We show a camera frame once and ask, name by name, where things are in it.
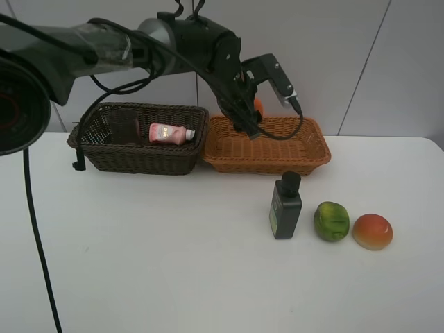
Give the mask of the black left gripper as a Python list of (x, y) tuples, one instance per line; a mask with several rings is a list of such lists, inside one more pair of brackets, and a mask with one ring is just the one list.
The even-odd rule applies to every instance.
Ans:
[(234, 129), (247, 135), (249, 140), (260, 136), (259, 124), (261, 117), (254, 108), (257, 88), (253, 87), (249, 78), (217, 79), (216, 99), (218, 105)]

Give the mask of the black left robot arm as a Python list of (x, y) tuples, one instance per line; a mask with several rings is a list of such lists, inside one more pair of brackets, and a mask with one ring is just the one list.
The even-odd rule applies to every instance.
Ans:
[(28, 148), (65, 105), (77, 78), (140, 68), (150, 78), (197, 73), (234, 127), (256, 138), (255, 91), (241, 81), (241, 40), (204, 17), (161, 12), (130, 30), (106, 19), (73, 28), (1, 16), (1, 154)]

